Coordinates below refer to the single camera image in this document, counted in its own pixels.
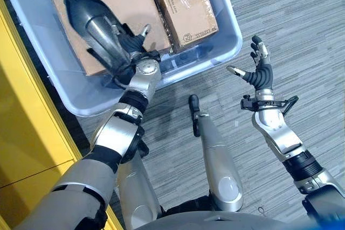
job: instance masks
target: gray carpet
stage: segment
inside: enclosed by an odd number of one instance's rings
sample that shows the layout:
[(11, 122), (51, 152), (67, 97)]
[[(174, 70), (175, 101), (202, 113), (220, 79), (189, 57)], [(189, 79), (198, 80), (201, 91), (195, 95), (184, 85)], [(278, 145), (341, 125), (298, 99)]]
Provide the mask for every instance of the gray carpet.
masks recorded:
[[(267, 217), (284, 222), (300, 220), (306, 216), (303, 196), (253, 128), (252, 113), (240, 110), (242, 95), (254, 90), (225, 67), (232, 64), (254, 70), (250, 38), (261, 36), (271, 53), (278, 99), (300, 97), (287, 123), (319, 163), (345, 186), (345, 0), (231, 2), (244, 38), (240, 55), (156, 93), (143, 124), (144, 140), (151, 150), (144, 164), (165, 209), (208, 193), (201, 140), (193, 137), (187, 105), (188, 96), (197, 94), (202, 108), (211, 114), (227, 140), (242, 177), (242, 211), (260, 214), (258, 208), (262, 207)], [(87, 140), (78, 122), (62, 106), (25, 33), (18, 29), (74, 140), (85, 153)], [(88, 139), (104, 116), (77, 118)], [(121, 220), (115, 195), (112, 206)]]

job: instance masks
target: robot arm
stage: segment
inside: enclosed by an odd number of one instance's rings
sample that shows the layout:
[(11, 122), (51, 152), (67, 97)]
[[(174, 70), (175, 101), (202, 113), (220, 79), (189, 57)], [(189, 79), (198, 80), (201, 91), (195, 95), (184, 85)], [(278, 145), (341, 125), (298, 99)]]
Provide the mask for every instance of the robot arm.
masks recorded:
[(16, 230), (104, 228), (116, 171), (120, 163), (134, 157), (142, 141), (143, 113), (161, 79), (159, 54), (142, 47), (149, 26), (134, 36), (100, 0), (65, 2), (68, 12), (72, 11), (73, 28), (93, 48), (115, 83), (128, 86), (96, 131), (91, 152), (67, 170)]
[(138, 63), (128, 89), (97, 131), (91, 152), (67, 170), (16, 230), (104, 228), (116, 171), (133, 158), (144, 135), (142, 114), (160, 78), (156, 60)]
[(268, 146), (294, 179), (302, 194), (308, 215), (318, 221), (345, 215), (345, 193), (333, 176), (323, 168), (304, 146), (301, 139), (285, 123), (284, 115), (297, 102), (298, 97), (276, 101), (272, 90), (273, 72), (270, 57), (262, 40), (254, 36), (251, 57), (256, 72), (250, 73), (233, 66), (227, 69), (243, 78), (256, 89), (255, 98), (245, 95), (241, 108), (254, 111), (252, 123), (264, 136)]

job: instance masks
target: brown cardboard box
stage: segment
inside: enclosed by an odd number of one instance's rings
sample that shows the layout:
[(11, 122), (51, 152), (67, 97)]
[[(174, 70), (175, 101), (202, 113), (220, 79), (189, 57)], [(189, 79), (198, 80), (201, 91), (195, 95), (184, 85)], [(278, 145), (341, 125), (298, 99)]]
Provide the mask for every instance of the brown cardboard box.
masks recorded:
[[(134, 34), (139, 34), (146, 24), (152, 26), (144, 42), (147, 51), (169, 51), (170, 42), (154, 0), (102, 0), (114, 12), (120, 22), (127, 23)], [(74, 31), (68, 21), (64, 0), (53, 0), (59, 19), (65, 29), (76, 56), (83, 65), (86, 75), (103, 73), (105, 68), (86, 50), (89, 46)]]
[(218, 31), (210, 0), (156, 0), (171, 34), (175, 52)]

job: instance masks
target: plastic storage bin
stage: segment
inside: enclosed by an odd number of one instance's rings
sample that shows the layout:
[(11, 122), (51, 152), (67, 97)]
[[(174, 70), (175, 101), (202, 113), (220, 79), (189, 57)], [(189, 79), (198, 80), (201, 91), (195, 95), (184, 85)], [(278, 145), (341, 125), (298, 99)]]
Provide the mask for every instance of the plastic storage bin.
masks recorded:
[[(64, 105), (77, 116), (110, 109), (123, 93), (101, 85), (102, 76), (86, 76), (61, 27), (52, 0), (10, 0)], [(235, 57), (242, 35), (230, 0), (210, 0), (219, 32), (191, 50), (162, 57), (159, 88)]]

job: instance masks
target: robot leg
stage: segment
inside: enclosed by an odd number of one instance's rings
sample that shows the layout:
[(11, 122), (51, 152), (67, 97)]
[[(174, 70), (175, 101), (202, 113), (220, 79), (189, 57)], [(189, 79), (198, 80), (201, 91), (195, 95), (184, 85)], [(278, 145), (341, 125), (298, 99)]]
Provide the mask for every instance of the robot leg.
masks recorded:
[(200, 111), (196, 95), (189, 98), (193, 117), (194, 135), (200, 136), (203, 145), (206, 174), (210, 194), (216, 209), (238, 211), (243, 205), (243, 188), (227, 143), (208, 113)]
[(149, 181), (139, 152), (118, 170), (121, 211), (126, 229), (132, 230), (161, 217), (158, 198)]

